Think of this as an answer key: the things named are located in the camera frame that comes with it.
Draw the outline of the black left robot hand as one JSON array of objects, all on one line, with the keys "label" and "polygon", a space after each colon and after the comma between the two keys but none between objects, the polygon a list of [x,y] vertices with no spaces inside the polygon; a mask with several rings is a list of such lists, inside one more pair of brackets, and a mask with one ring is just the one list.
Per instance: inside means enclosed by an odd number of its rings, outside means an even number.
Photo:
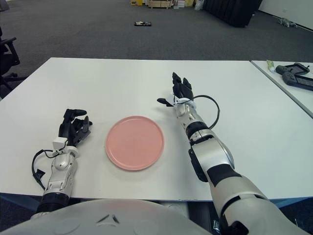
[{"label": "black left robot hand", "polygon": [[67,146],[77,146],[89,134],[92,122],[87,112],[80,109],[66,109],[64,120],[59,127],[58,137],[67,138]]}]

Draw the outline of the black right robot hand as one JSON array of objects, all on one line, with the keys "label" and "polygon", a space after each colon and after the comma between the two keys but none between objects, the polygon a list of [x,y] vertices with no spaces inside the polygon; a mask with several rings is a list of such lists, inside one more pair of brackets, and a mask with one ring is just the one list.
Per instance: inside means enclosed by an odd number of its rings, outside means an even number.
[{"label": "black right robot hand", "polygon": [[172,73],[173,93],[167,98],[158,98],[157,102],[167,107],[175,107],[179,104],[194,101],[192,86],[186,78],[181,79],[175,72]]}]

